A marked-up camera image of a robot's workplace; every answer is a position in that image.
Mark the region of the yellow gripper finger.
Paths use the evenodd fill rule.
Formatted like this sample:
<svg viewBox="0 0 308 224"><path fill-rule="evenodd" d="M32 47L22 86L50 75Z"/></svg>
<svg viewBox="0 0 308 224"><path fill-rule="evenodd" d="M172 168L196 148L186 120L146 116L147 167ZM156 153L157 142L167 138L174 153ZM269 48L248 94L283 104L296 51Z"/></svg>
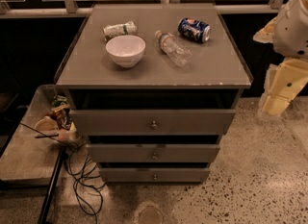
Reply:
<svg viewBox="0 0 308 224"><path fill-rule="evenodd" d="M274 116L280 115L289 105L290 102L287 99L266 93L262 95L260 102L261 112Z"/></svg>
<svg viewBox="0 0 308 224"><path fill-rule="evenodd" d="M273 43L273 32L276 18L268 22L261 30L255 33L253 40L260 43Z"/></svg>

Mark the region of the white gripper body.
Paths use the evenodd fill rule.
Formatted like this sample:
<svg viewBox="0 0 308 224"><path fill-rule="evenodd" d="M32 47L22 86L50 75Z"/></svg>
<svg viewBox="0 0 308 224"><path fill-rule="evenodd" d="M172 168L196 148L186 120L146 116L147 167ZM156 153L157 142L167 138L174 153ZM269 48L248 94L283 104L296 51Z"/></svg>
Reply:
<svg viewBox="0 0 308 224"><path fill-rule="evenodd" d="M269 66L264 89L271 98L291 102L307 83L308 62L304 59L285 58L279 65Z"/></svg>

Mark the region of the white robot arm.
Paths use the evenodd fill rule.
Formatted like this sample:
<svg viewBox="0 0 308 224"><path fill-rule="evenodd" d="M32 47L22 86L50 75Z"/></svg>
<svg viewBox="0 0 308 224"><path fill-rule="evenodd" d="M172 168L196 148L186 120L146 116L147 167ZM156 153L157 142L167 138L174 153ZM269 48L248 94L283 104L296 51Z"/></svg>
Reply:
<svg viewBox="0 0 308 224"><path fill-rule="evenodd" d="M289 0L253 40L284 57L269 66L259 103L261 113L278 116L308 84L308 0Z"/></svg>

